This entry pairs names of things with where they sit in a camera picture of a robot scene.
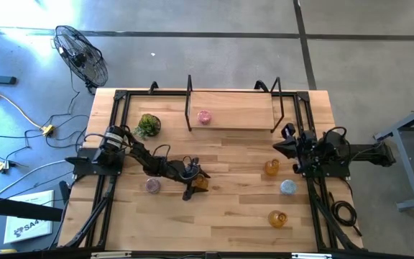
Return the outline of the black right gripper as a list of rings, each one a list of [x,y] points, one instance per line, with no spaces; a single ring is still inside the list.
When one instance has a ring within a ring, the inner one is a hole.
[[[304,130],[299,137],[295,137],[295,133],[295,125],[287,123],[281,130],[284,140],[272,146],[286,158],[296,160],[296,164],[293,165],[294,173],[305,174],[305,170],[311,165],[311,156],[314,155],[316,136],[310,130]]]

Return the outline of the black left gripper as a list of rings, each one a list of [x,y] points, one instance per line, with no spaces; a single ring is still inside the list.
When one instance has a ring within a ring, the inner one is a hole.
[[[182,160],[171,160],[170,167],[175,171],[175,181],[184,183],[186,190],[183,192],[182,200],[188,201],[195,193],[203,193],[208,190],[194,186],[194,180],[201,176],[210,178],[210,176],[199,166],[199,158],[190,158],[190,162],[185,165]]]

